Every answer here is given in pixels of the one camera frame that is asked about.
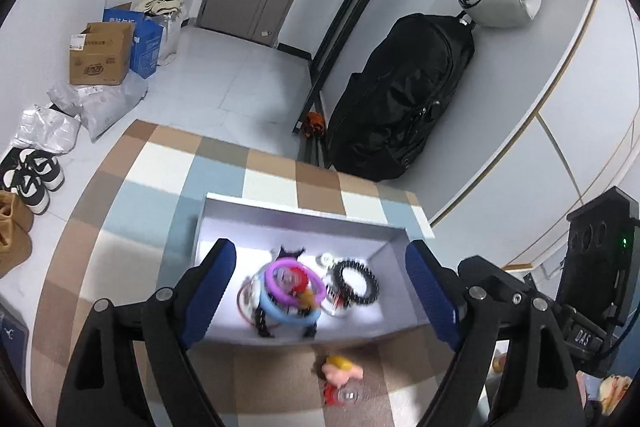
brown cardboard box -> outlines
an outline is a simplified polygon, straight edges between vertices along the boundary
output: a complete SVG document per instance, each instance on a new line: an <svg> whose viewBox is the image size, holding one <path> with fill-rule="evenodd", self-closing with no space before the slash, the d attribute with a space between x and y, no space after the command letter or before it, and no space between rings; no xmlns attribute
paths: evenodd
<svg viewBox="0 0 640 427"><path fill-rule="evenodd" d="M69 84L117 86L129 71L135 24L94 22L69 44Z"/></svg>

black and white sneaker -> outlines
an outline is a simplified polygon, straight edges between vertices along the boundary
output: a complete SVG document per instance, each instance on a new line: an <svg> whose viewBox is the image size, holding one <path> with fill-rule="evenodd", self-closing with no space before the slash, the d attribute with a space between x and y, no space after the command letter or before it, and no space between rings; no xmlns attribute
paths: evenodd
<svg viewBox="0 0 640 427"><path fill-rule="evenodd" d="M5 171L2 188L18 194L34 214L43 214L49 206L49 193L44 182L30 170L14 168Z"/></svg>
<svg viewBox="0 0 640 427"><path fill-rule="evenodd" d="M37 174L44 186L49 190L58 190L65 182L58 159L48 152L38 149L23 149L20 151L20 167L29 169Z"/></svg>

black backpack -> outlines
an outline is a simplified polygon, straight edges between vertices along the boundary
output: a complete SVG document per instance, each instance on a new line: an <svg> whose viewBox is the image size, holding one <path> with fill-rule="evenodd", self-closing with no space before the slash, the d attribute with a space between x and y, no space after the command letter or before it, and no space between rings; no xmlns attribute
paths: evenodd
<svg viewBox="0 0 640 427"><path fill-rule="evenodd" d="M406 171L474 55L473 26L420 13L396 21L331 115L327 148L338 171L375 182Z"/></svg>

open white box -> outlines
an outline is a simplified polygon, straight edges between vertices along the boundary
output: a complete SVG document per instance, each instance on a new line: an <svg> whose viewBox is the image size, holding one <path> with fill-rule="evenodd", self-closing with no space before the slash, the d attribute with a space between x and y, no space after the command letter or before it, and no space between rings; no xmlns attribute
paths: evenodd
<svg viewBox="0 0 640 427"><path fill-rule="evenodd" d="M274 339L260 338L238 311L242 284L274 261L281 246L287 251L305 248L300 263L321 277L326 269L316 258L329 252L362 261L378 279L380 296L374 304L355 307L341 319L322 313L316 342L371 339L427 322L404 270L404 250L409 244L404 229L210 193L198 222L193 266L201 263L219 238L236 245L238 261L206 339L256 345L302 341L302 328L291 327L274 329Z"/></svg>

blue shoe box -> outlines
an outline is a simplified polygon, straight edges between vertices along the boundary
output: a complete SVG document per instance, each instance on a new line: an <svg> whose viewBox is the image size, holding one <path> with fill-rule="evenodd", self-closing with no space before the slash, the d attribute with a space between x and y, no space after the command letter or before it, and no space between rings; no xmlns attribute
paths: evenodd
<svg viewBox="0 0 640 427"><path fill-rule="evenodd" d="M162 41L162 26L150 20L142 12L134 12L121 8L108 8L102 16L104 22L133 22L131 60L129 68L147 78L156 72L158 54Z"/></svg>

